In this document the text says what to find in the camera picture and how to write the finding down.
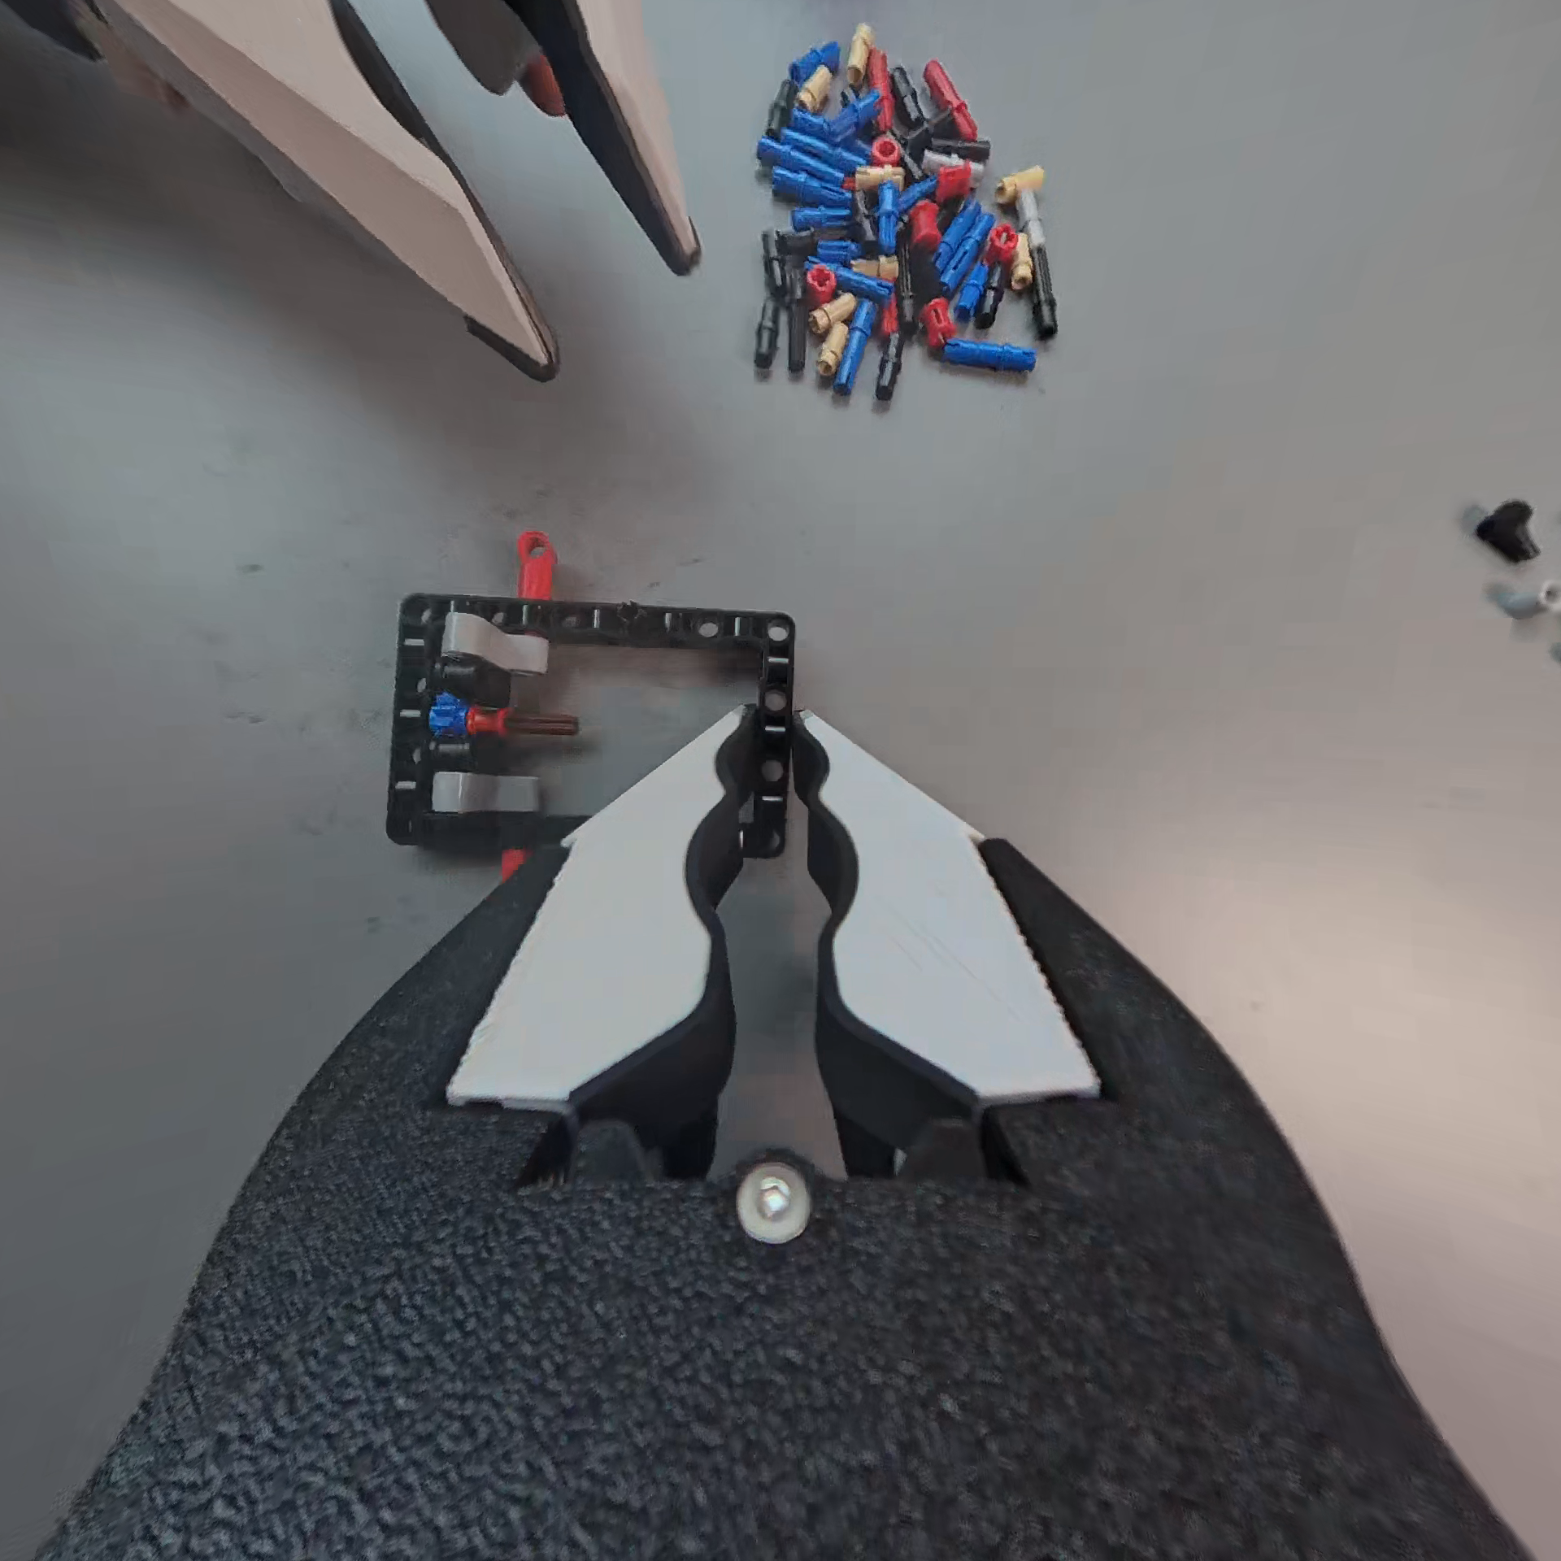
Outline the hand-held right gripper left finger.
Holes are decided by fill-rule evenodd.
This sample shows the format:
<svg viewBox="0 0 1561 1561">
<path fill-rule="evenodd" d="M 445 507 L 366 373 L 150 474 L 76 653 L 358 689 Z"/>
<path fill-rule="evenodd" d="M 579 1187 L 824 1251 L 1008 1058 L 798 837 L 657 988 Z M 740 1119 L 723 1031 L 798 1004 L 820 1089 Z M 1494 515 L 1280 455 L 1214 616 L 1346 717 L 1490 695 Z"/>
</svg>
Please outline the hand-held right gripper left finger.
<svg viewBox="0 0 1561 1561">
<path fill-rule="evenodd" d="M 455 1109 L 626 1128 L 670 1181 L 711 1177 L 736 1002 L 721 903 L 746 864 L 738 705 L 562 845 L 447 1084 Z"/>
</svg>

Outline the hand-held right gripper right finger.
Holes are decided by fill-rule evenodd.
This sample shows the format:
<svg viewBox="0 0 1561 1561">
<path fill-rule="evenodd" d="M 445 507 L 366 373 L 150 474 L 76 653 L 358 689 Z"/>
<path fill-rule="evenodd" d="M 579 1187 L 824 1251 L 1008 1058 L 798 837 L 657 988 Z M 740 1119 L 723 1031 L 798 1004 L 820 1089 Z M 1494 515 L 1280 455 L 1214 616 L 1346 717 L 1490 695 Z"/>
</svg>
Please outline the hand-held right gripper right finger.
<svg viewBox="0 0 1561 1561">
<path fill-rule="evenodd" d="M 845 1173 L 1004 1179 L 995 1113 L 1101 1097 L 1018 895 L 981 829 L 818 713 L 793 730 L 828 903 L 816 1062 Z"/>
</svg>

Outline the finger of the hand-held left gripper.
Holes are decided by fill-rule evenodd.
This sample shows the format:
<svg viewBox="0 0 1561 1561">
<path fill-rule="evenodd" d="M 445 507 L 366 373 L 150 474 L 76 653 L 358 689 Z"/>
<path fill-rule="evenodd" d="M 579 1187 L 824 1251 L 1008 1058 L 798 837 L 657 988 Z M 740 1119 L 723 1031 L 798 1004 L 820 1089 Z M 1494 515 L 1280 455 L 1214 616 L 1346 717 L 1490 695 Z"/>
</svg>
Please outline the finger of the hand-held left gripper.
<svg viewBox="0 0 1561 1561">
<path fill-rule="evenodd" d="M 472 187 L 352 4 L 100 4 L 169 88 L 292 167 L 534 381 L 558 342 Z"/>
<path fill-rule="evenodd" d="M 676 276 L 701 260 L 639 2 L 430 2 L 482 90 L 566 119 Z"/>
</svg>

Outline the black toy brick frame assembly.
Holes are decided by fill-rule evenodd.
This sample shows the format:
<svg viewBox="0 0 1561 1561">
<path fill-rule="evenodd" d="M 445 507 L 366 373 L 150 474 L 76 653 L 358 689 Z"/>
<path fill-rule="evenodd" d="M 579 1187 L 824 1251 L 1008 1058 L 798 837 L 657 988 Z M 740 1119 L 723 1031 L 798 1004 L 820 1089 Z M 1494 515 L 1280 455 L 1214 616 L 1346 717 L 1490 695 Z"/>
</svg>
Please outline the black toy brick frame assembly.
<svg viewBox="0 0 1561 1561">
<path fill-rule="evenodd" d="M 795 622 L 779 612 L 556 596 L 542 530 L 517 538 L 511 596 L 404 596 L 385 835 L 498 856 L 552 847 L 736 707 L 738 845 L 787 845 Z"/>
</svg>

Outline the pile of toy connector pins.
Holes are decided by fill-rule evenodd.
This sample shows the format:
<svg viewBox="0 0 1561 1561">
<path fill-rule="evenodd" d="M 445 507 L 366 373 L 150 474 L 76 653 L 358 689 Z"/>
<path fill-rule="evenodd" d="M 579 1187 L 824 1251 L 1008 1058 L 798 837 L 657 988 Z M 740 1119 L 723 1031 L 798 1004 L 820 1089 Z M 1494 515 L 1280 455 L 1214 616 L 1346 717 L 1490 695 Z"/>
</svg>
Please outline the pile of toy connector pins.
<svg viewBox="0 0 1561 1561">
<path fill-rule="evenodd" d="M 795 58 L 754 148 L 777 214 L 760 233 L 760 379 L 812 377 L 888 408 L 913 354 L 1030 379 L 1059 336 L 1047 169 L 995 173 L 950 68 L 894 58 L 868 22 Z"/>
</svg>

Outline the small black toy piece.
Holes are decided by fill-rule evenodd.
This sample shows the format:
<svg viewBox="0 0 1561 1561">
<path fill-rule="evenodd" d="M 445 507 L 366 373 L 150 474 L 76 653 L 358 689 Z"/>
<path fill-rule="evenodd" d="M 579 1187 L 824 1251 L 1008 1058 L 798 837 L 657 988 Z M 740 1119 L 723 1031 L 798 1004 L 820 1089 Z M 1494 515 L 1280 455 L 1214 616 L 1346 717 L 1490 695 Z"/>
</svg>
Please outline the small black toy piece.
<svg viewBox="0 0 1561 1561">
<path fill-rule="evenodd" d="M 1525 499 L 1507 499 L 1494 507 L 1470 505 L 1461 528 L 1515 567 L 1527 567 L 1540 557 L 1532 536 L 1534 509 Z"/>
</svg>

